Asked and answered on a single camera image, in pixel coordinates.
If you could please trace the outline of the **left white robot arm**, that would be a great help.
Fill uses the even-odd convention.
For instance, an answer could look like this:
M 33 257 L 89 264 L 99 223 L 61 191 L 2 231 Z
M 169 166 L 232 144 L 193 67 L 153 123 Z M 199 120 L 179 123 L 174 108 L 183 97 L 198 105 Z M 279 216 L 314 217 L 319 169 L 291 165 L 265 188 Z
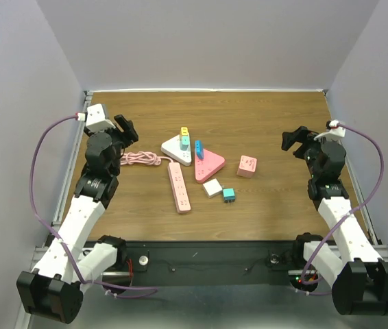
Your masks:
M 58 230 L 46 225 L 54 237 L 51 245 L 33 269 L 22 271 L 16 281 L 26 313 L 64 324 L 77 317 L 85 292 L 107 268 L 119 270 L 126 265 L 123 239 L 103 236 L 86 256 L 82 249 L 119 185 L 123 152 L 138 141 L 133 122 L 121 114 L 113 120 L 83 112 L 73 118 L 85 122 L 88 142 L 70 208 Z

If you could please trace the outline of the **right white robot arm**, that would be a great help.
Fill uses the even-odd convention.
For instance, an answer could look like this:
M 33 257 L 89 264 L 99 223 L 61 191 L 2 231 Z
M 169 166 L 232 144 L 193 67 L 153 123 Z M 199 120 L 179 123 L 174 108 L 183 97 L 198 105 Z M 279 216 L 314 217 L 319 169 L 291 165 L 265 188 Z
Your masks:
M 332 120 L 323 133 L 301 126 L 282 134 L 282 150 L 300 144 L 293 155 L 305 161 L 311 175 L 309 199 L 330 229 L 325 237 L 296 237 L 290 259 L 302 272 L 291 284 L 297 292 L 318 295 L 317 284 L 324 280 L 339 314 L 387 316 L 388 261 L 374 249 L 354 215 L 366 202 L 352 207 L 340 179 L 346 151 L 339 141 L 348 130 Z

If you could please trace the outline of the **teal small plug adapter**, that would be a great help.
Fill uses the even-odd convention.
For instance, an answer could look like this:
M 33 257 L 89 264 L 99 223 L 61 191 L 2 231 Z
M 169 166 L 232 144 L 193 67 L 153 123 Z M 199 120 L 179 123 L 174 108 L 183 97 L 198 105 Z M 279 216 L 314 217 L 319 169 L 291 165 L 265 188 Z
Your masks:
M 232 203 L 236 200 L 236 194 L 233 188 L 224 188 L 222 190 L 223 201 L 225 203 Z

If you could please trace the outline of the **white cube charger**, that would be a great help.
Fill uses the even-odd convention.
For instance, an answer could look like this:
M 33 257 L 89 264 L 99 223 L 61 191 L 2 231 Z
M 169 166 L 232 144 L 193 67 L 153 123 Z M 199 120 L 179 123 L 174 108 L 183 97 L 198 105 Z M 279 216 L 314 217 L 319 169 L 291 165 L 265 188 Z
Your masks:
M 222 193 L 223 187 L 217 179 L 209 180 L 202 184 L 208 198 L 212 198 Z

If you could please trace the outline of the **pink triangular power strip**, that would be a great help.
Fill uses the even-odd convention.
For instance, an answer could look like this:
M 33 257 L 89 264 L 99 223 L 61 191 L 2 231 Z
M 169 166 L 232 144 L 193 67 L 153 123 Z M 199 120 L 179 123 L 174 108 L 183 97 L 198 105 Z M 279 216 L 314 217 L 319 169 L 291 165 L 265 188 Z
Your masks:
M 195 180 L 203 184 L 226 164 L 226 159 L 219 154 L 204 149 L 204 157 L 200 159 L 195 154 Z

